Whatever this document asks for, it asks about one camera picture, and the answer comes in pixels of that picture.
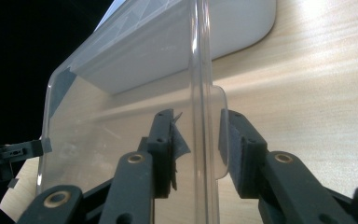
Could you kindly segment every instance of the wooden table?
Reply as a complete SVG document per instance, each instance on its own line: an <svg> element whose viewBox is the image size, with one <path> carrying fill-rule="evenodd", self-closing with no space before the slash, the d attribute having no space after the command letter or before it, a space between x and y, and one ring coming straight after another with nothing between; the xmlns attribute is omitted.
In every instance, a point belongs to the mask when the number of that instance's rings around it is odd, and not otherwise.
<svg viewBox="0 0 358 224"><path fill-rule="evenodd" d="M271 32L213 61L214 84L244 114L269 150L296 154L328 188L358 187L358 1L280 1ZM14 220L34 197L37 160L1 208ZM261 223L257 201L219 180L221 223Z"/></svg>

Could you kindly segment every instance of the transparent plastic box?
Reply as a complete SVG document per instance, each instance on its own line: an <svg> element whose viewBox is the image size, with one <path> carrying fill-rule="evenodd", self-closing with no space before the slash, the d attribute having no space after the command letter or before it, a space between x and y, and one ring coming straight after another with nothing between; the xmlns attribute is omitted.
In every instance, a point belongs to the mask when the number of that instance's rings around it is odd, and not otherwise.
<svg viewBox="0 0 358 224"><path fill-rule="evenodd" d="M219 222L227 102L212 84L208 21L204 0L127 1L53 73L39 193L63 184L86 192L114 177L155 114L173 109L191 152L176 160L178 189L155 201L156 223Z"/></svg>

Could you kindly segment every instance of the dark background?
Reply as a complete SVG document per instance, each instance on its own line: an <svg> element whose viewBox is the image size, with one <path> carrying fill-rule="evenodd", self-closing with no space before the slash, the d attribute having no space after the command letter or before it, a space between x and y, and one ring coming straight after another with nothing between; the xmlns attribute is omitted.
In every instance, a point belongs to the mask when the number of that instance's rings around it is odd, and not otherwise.
<svg viewBox="0 0 358 224"><path fill-rule="evenodd" d="M0 145L38 139L48 79L113 0L0 0ZM13 164L16 174L22 162ZM0 183L0 202L7 191ZM0 211L0 223L13 223Z"/></svg>

